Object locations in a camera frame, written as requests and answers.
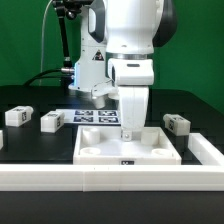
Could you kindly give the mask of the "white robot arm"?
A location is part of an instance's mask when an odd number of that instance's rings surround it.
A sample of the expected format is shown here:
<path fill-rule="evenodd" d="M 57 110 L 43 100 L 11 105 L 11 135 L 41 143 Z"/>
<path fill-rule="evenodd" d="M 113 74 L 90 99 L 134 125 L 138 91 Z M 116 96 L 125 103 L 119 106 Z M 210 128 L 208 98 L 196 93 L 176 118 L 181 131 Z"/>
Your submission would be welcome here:
<path fill-rule="evenodd" d="M 177 29 L 173 0 L 91 0 L 81 10 L 81 56 L 69 88 L 96 108 L 118 100 L 121 136 L 130 141 L 145 124 L 154 49 Z"/>

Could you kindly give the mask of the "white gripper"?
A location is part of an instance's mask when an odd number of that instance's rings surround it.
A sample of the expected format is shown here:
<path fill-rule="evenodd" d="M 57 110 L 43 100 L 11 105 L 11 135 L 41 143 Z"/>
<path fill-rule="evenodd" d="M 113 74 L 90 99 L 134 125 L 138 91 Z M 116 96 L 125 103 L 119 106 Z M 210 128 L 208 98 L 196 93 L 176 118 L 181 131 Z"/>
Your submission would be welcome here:
<path fill-rule="evenodd" d="M 153 60 L 111 58 L 108 75 L 118 88 L 121 137 L 131 141 L 132 132 L 141 131 L 145 125 L 149 86 L 154 83 Z"/>

